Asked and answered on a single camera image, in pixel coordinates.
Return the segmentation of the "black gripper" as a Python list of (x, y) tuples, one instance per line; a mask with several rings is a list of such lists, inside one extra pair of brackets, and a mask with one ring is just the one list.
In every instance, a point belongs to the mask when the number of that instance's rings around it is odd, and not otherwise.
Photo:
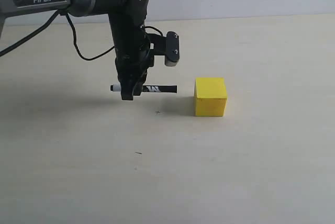
[(114, 40), (116, 70), (121, 86), (121, 99), (133, 100), (140, 96), (148, 71), (138, 77), (137, 72), (146, 64), (151, 51), (151, 40), (145, 29), (123, 29)]

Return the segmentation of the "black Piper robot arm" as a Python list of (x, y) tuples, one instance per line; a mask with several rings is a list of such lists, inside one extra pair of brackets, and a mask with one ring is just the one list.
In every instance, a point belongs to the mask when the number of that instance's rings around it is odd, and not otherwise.
[(150, 39), (144, 22), (149, 0), (1, 0), (1, 21), (26, 14), (52, 12), (52, 19), (108, 15), (123, 100), (133, 100), (144, 83)]

